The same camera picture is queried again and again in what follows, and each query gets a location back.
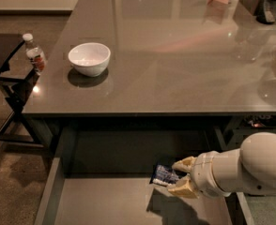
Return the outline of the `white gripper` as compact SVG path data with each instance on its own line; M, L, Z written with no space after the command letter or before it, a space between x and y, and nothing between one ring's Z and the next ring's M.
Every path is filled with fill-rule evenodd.
M189 173L175 184L167 187L174 196L197 199L198 191L209 198L228 197L230 192L223 191L213 175L213 159L218 152L202 153L197 158L185 157L172 165L172 169Z

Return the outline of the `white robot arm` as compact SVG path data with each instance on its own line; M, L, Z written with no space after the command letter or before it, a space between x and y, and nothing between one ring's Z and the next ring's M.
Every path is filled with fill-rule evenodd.
M236 192L276 194L276 134L254 133L238 149L186 157L172 168L186 174L167 187L177 197L217 198Z

